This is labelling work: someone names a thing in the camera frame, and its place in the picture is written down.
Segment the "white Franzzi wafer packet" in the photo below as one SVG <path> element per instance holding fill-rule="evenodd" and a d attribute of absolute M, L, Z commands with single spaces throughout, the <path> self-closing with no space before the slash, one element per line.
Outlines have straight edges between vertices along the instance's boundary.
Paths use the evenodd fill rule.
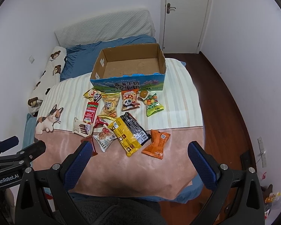
<path fill-rule="evenodd" d="M 91 123 L 86 123 L 78 120 L 77 117 L 73 120 L 72 133 L 77 134 L 82 137 L 88 137 L 93 132 L 93 125 Z"/>

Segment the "white cookie packet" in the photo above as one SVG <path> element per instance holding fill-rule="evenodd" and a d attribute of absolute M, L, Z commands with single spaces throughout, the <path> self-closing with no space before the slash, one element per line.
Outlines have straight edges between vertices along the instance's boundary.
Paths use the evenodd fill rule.
<path fill-rule="evenodd" d="M 114 134 L 114 132 L 106 125 L 102 128 L 101 132 L 94 135 L 93 137 L 99 144 L 99 147 L 102 152 L 106 152 L 111 143 L 115 139 L 117 139 L 117 136 Z"/>

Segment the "small red snack packet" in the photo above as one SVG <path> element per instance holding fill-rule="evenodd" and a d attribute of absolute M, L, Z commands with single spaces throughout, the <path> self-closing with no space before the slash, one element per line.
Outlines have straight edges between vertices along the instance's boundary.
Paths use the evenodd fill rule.
<path fill-rule="evenodd" d="M 94 128 L 102 128 L 107 127 L 108 122 L 106 121 L 108 118 L 106 116 L 97 116 L 94 122 Z"/>

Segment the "red stick snack packet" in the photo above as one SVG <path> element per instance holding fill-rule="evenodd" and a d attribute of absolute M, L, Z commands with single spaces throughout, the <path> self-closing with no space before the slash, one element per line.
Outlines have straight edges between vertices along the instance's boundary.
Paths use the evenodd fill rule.
<path fill-rule="evenodd" d="M 98 108 L 97 102 L 88 102 L 85 110 L 83 122 L 87 124 L 92 124 L 96 115 L 97 108 Z"/>

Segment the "orange snack bag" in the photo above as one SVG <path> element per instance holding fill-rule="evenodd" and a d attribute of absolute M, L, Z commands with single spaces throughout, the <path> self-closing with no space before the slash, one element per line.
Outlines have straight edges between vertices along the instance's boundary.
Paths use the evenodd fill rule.
<path fill-rule="evenodd" d="M 142 153 L 153 158 L 163 159 L 164 145 L 169 140 L 170 134 L 151 130 L 151 144 L 143 149 Z"/>

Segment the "yellow black snack bag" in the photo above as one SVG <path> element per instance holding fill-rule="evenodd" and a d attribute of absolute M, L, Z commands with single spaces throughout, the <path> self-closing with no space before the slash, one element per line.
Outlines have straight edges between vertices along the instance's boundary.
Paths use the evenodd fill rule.
<path fill-rule="evenodd" d="M 151 139 L 151 135 L 129 112 L 116 118 L 108 125 L 108 128 L 114 132 L 128 157 L 131 157 Z"/>

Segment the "yellow panda snack bag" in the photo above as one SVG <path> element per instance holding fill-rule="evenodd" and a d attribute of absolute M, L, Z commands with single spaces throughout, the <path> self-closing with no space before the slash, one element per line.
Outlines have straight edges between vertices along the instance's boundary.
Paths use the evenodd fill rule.
<path fill-rule="evenodd" d="M 95 88 L 91 88 L 83 94 L 83 97 L 88 99 L 90 102 L 97 103 L 102 98 L 102 92 L 96 90 Z"/>

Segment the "yellow biscuit bag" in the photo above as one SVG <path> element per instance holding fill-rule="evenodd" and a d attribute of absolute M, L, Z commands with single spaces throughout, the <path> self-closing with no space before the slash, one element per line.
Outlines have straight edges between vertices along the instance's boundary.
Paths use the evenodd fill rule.
<path fill-rule="evenodd" d="M 115 93 L 103 93 L 103 108 L 100 111 L 100 116 L 106 116 L 111 118 L 117 117 L 117 106 L 120 99 L 121 94 L 119 92 Z"/>

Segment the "orange panda chips bag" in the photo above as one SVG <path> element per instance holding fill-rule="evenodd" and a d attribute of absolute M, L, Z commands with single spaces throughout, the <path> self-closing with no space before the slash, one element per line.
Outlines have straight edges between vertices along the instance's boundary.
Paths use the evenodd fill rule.
<path fill-rule="evenodd" d="M 124 90 L 121 92 L 122 111 L 128 111 L 140 107 L 138 102 L 138 89 Z"/>

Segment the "colourful candy green bag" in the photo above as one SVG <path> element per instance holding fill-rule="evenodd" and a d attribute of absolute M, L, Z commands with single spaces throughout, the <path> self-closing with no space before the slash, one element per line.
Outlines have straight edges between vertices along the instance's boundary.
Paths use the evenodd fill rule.
<path fill-rule="evenodd" d="M 157 94 L 149 94 L 143 103 L 146 106 L 147 117 L 164 110 L 164 106 L 158 101 Z"/>

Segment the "egg yolk snack packet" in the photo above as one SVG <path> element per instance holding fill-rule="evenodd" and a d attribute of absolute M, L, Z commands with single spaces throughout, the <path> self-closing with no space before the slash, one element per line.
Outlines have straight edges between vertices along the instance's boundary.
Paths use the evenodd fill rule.
<path fill-rule="evenodd" d="M 139 92 L 139 97 L 143 100 L 146 99 L 148 97 L 148 95 L 149 95 L 149 92 L 147 90 L 142 90 Z"/>

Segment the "cat plush toy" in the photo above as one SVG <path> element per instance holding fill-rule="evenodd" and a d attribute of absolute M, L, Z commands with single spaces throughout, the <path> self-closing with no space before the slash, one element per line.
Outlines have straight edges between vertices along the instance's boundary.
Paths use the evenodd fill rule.
<path fill-rule="evenodd" d="M 57 108 L 57 104 L 53 106 L 47 116 L 39 117 L 36 121 L 35 133 L 41 135 L 43 131 L 52 132 L 55 123 L 61 123 L 60 117 L 63 107 Z"/>

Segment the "white power strip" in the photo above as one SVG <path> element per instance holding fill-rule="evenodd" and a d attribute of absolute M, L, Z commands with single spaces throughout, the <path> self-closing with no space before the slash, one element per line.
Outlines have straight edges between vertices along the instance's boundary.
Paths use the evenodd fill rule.
<path fill-rule="evenodd" d="M 259 146 L 259 151 L 260 151 L 260 160 L 263 168 L 267 167 L 267 157 L 266 157 L 266 150 L 265 146 L 263 144 L 263 139 L 262 137 L 259 137 L 257 139 L 258 146 Z"/>

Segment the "bear print long pillow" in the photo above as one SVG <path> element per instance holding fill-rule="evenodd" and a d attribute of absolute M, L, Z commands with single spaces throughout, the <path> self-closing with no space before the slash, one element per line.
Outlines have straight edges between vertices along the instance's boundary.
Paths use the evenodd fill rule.
<path fill-rule="evenodd" d="M 28 98 L 28 110 L 32 116 L 36 116 L 45 96 L 51 88 L 60 82 L 61 73 L 66 63 L 66 49 L 56 46 L 49 56 L 46 68 L 36 83 Z"/>

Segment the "blue bed sheet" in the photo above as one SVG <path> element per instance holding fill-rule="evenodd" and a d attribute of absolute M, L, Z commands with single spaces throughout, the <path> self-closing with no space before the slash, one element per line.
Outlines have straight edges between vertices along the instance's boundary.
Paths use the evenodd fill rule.
<path fill-rule="evenodd" d="M 60 81 L 92 72 L 100 51 L 105 48 L 147 43 L 156 43 L 156 39 L 146 34 L 142 34 L 107 42 L 99 41 L 87 45 L 68 47 L 66 49 L 67 55 Z"/>

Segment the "blue cardboard milk box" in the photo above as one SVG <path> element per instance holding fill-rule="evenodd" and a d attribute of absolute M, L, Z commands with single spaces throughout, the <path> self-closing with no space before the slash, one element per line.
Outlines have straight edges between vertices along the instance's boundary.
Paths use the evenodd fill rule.
<path fill-rule="evenodd" d="M 163 90 L 166 63 L 158 43 L 109 47 L 100 51 L 90 77 L 93 87 L 112 93 Z"/>

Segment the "grey padded headboard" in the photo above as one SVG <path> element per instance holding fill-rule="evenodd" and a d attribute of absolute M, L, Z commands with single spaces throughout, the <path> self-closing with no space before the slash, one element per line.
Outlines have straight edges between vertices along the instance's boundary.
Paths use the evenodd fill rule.
<path fill-rule="evenodd" d="M 131 36 L 155 36 L 155 27 L 147 9 L 102 14 L 55 30 L 61 47 L 86 45 Z"/>

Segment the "white door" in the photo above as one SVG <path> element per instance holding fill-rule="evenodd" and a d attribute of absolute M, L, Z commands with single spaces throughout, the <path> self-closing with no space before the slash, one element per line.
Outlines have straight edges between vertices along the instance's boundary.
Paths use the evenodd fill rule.
<path fill-rule="evenodd" d="M 162 0 L 160 45 L 164 53 L 198 53 L 211 0 Z M 166 5 L 176 7 L 169 14 Z"/>

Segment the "wall socket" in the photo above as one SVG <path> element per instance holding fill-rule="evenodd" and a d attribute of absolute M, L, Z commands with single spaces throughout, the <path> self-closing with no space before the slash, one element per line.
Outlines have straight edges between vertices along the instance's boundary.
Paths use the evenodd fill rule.
<path fill-rule="evenodd" d="M 34 62 L 34 57 L 31 55 L 30 57 L 29 57 L 29 61 L 31 62 L 31 63 L 33 63 Z"/>

